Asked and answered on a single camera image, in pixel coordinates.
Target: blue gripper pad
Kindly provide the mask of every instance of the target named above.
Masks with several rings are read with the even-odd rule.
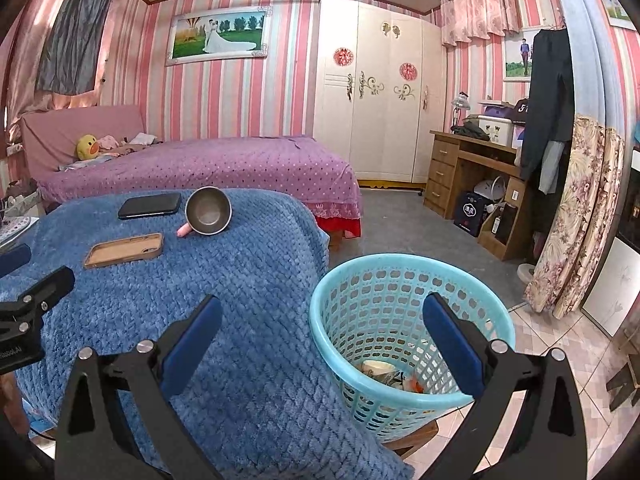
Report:
[[[189,325],[162,363],[160,390],[165,399],[184,390],[216,336],[222,324],[220,300],[207,296],[189,319],[178,323]]]
[[[481,397],[484,392],[482,361],[472,346],[478,339],[474,334],[468,334],[473,339],[470,342],[463,330],[467,333],[470,329],[476,330],[487,345],[482,333],[470,321],[458,319],[437,292],[424,299],[422,319],[460,390],[475,399]],[[463,323],[469,323],[471,327],[462,328]]]
[[[28,264],[29,260],[31,260],[31,250],[26,244],[20,244],[5,254],[0,254],[0,278]]]

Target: wooden phone case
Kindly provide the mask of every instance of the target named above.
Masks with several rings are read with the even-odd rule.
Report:
[[[84,260],[85,269],[151,260],[162,253],[162,233],[134,236],[94,245]]]

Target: red paper-cut decoration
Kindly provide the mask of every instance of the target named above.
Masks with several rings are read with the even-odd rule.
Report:
[[[400,75],[405,81],[415,81],[418,79],[418,69],[411,63],[402,63],[400,65]]]
[[[348,48],[339,48],[334,52],[334,61],[337,66],[349,66],[353,63],[353,52]]]

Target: knitted blanket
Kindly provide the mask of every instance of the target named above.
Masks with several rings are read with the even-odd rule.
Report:
[[[222,327],[172,405],[226,479],[410,479],[411,466],[356,425],[310,335],[308,303],[327,270],[326,235],[290,196],[225,192],[233,217],[213,237],[178,239],[182,214],[118,220],[124,200],[141,193],[65,203],[25,235],[33,257],[0,280],[0,301],[61,265],[76,274],[75,289],[44,316],[46,358],[17,373],[25,396],[55,422],[80,348],[109,354],[158,339],[211,293],[223,305]],[[94,244],[153,232],[164,234],[159,257],[82,268]],[[143,456],[162,467],[130,395],[123,398]]]

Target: gray carpet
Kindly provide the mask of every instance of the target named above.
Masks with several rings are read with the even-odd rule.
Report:
[[[332,251],[331,267],[376,253],[419,254],[466,270],[485,283],[509,308],[522,301],[516,275],[521,262],[501,262],[451,220],[422,204],[417,192],[363,189],[362,237],[343,240]]]

